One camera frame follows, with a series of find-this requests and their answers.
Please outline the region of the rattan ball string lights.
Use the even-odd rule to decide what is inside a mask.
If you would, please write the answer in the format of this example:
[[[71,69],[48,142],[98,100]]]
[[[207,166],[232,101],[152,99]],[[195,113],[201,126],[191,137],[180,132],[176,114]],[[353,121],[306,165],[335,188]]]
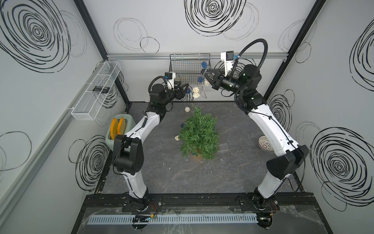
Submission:
[[[204,69],[206,69],[207,67],[208,67],[208,63],[206,63],[205,61],[204,62],[202,62],[201,63],[201,66],[204,68]],[[203,82],[205,79],[203,78],[203,77],[201,77],[201,78],[198,78],[198,82]],[[188,91],[191,91],[192,92],[192,94],[193,94],[193,98],[199,98],[201,95],[200,95],[200,93],[201,93],[201,91],[200,91],[200,89],[199,89],[199,87],[194,87],[194,88],[188,88]],[[187,106],[187,107],[185,107],[185,112],[189,112],[191,109]],[[177,136],[175,136],[175,140],[176,141],[179,141],[180,140],[180,136],[179,135],[177,135]]]

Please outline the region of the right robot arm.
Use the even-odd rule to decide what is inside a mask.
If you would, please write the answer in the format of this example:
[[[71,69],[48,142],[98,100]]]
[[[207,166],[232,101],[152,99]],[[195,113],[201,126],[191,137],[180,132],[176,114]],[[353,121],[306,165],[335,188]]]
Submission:
[[[246,65],[238,77],[234,72],[244,52],[251,46],[262,43],[264,51],[258,65]],[[255,189],[253,196],[254,206],[264,210],[274,201],[274,195],[286,178],[292,175],[305,161],[309,154],[306,145],[299,145],[272,113],[264,97],[257,91],[262,78],[260,69],[266,59],[268,44],[265,39],[256,39],[250,42],[238,55],[233,51],[221,53],[224,68],[202,69],[202,76],[215,90],[230,91],[236,105],[249,116],[261,129],[273,147],[275,158],[267,161],[267,173],[261,184]]]

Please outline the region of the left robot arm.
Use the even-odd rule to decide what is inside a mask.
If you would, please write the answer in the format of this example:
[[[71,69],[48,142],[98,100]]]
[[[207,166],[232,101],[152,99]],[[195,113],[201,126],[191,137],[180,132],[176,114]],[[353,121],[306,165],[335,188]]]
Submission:
[[[130,202],[139,211],[149,204],[149,190],[145,185],[141,168],[144,164],[143,142],[150,132],[164,119],[167,105],[185,97],[189,85],[174,83],[176,73],[166,72],[151,81],[148,87],[150,101],[142,120],[124,135],[114,139],[113,171],[125,178]]]

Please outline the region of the small green christmas tree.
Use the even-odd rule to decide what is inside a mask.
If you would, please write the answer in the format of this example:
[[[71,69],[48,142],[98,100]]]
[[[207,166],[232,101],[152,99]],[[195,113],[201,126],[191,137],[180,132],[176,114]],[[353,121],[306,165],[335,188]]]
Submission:
[[[217,131],[217,118],[210,113],[203,113],[200,106],[193,107],[193,113],[189,116],[179,132],[182,140],[182,156],[201,156],[204,159],[213,160],[219,150],[220,134]]]

